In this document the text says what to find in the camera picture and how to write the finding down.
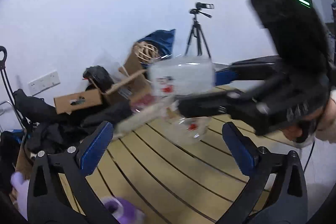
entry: slatted wooden table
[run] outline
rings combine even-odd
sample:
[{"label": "slatted wooden table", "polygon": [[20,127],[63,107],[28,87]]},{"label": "slatted wooden table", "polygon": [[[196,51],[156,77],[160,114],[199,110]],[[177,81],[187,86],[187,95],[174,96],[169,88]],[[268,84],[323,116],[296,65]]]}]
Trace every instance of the slatted wooden table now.
[{"label": "slatted wooden table", "polygon": [[[216,91],[229,89],[217,87]],[[86,177],[99,198],[122,197],[141,209],[146,223],[196,224],[216,222],[237,198],[248,177],[242,175],[221,137],[228,115],[212,117],[203,140],[193,145],[169,141],[158,119],[112,142],[93,175]],[[271,152],[296,150],[282,133],[257,137],[241,121],[233,121],[257,146]],[[65,176],[63,186],[73,208],[82,212]],[[260,210],[265,189],[254,210]]]}]

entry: metal screw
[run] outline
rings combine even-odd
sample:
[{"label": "metal screw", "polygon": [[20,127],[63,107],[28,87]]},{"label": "metal screw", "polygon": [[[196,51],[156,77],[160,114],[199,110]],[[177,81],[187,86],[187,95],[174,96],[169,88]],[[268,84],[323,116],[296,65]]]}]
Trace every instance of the metal screw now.
[{"label": "metal screw", "polygon": [[232,99],[237,99],[237,98],[240,97],[240,94],[237,93],[237,92],[229,92],[229,93],[227,94],[227,96],[230,97],[230,98],[232,98]]},{"label": "metal screw", "polygon": [[223,106],[220,106],[220,107],[218,108],[218,112],[221,112],[221,113],[226,114],[226,108],[223,107]]},{"label": "metal screw", "polygon": [[289,151],[288,154],[292,156],[293,158],[296,158],[298,156],[294,150]]},{"label": "metal screw", "polygon": [[262,153],[262,154],[266,154],[266,153],[267,153],[267,148],[266,148],[265,146],[260,146],[260,147],[259,147],[259,151],[260,151],[260,153]]},{"label": "metal screw", "polygon": [[268,114],[268,112],[269,112],[269,107],[268,107],[267,104],[265,104],[265,103],[259,103],[259,104],[257,104],[257,110],[258,110],[260,113]]},{"label": "metal screw", "polygon": [[45,154],[45,152],[44,152],[43,150],[41,150],[40,152],[37,153],[37,155],[38,155],[39,157],[43,157],[44,154]]},{"label": "metal screw", "polygon": [[68,151],[68,153],[73,153],[73,152],[76,151],[76,147],[70,146],[67,151]]}]

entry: person's hand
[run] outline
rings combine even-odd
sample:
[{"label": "person's hand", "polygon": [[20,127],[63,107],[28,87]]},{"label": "person's hand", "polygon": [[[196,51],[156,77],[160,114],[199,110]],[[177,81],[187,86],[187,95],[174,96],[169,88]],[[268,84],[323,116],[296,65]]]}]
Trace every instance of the person's hand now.
[{"label": "person's hand", "polygon": [[[323,112],[323,107],[320,107],[318,110],[313,112],[310,115],[307,115],[304,120],[310,121],[317,117],[319,117]],[[319,130],[323,130],[327,128],[329,125],[332,124],[332,122],[336,119],[336,103],[334,100],[329,99],[329,102],[325,108],[325,112],[323,114],[323,117],[321,117],[321,120],[318,125]],[[302,129],[298,127],[298,125],[289,126],[287,128],[282,129],[283,134],[287,139],[290,141],[294,141],[296,138],[300,137],[302,135]]]}]

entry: black device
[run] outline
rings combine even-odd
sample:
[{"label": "black device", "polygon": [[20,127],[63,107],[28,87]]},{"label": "black device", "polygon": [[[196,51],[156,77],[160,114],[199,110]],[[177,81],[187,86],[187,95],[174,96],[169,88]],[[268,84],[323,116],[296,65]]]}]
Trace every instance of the black device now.
[{"label": "black device", "polygon": [[188,39],[188,43],[187,43],[187,49],[185,50],[184,55],[188,54],[189,47],[190,47],[190,44],[191,44],[191,41],[192,41],[193,37],[195,37],[196,41],[197,41],[197,55],[202,55],[202,43],[201,43],[201,36],[202,36],[203,41],[204,41],[204,45],[205,45],[205,47],[207,49],[207,52],[208,52],[208,56],[209,56],[209,58],[211,58],[209,47],[208,47],[208,44],[205,40],[201,25],[197,21],[197,15],[202,14],[202,15],[205,15],[206,17],[208,17],[208,18],[212,18],[211,15],[201,12],[201,10],[202,9],[214,9],[215,6],[213,4],[206,4],[206,3],[200,3],[200,2],[197,2],[195,6],[196,6],[195,9],[191,9],[189,11],[190,14],[194,15],[194,18],[193,18],[193,24],[191,26],[190,35],[189,35],[189,39]]},{"label": "black device", "polygon": [[303,118],[324,107],[335,85],[335,67],[328,63],[328,44],[313,7],[299,0],[251,0],[262,24],[272,36],[278,56],[240,61],[226,69],[240,80],[265,80],[247,92],[224,91],[182,97],[184,117],[227,113],[265,135],[298,123],[304,142],[317,120]]}]

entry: wire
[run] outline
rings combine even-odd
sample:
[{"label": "wire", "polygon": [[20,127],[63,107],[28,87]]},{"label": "wire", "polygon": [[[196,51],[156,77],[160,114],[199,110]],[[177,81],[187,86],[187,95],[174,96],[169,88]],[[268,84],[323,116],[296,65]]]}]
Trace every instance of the wire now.
[{"label": "wire", "polygon": [[310,154],[309,154],[309,157],[308,157],[308,160],[307,160],[307,163],[303,169],[303,173],[306,172],[306,169],[307,169],[307,166],[308,166],[308,163],[309,163],[309,160],[311,158],[311,155],[313,154],[313,149],[314,149],[314,146],[315,146],[315,139],[313,140],[313,145],[311,146],[311,150],[310,150]]}]

